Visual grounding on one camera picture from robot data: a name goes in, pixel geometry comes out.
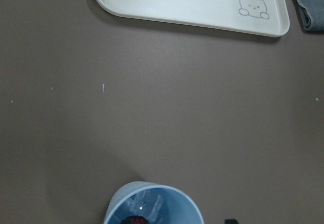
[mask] tabletop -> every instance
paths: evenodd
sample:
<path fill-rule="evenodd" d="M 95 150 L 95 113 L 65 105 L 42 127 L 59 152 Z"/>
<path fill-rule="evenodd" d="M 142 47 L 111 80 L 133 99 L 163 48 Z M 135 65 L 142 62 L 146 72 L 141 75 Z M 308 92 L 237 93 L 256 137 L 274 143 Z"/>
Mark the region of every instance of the tabletop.
<path fill-rule="evenodd" d="M 102 223 L 132 181 L 205 223 L 324 223 L 324 36 L 120 18 L 95 0 L 1 0 L 0 222 Z"/>

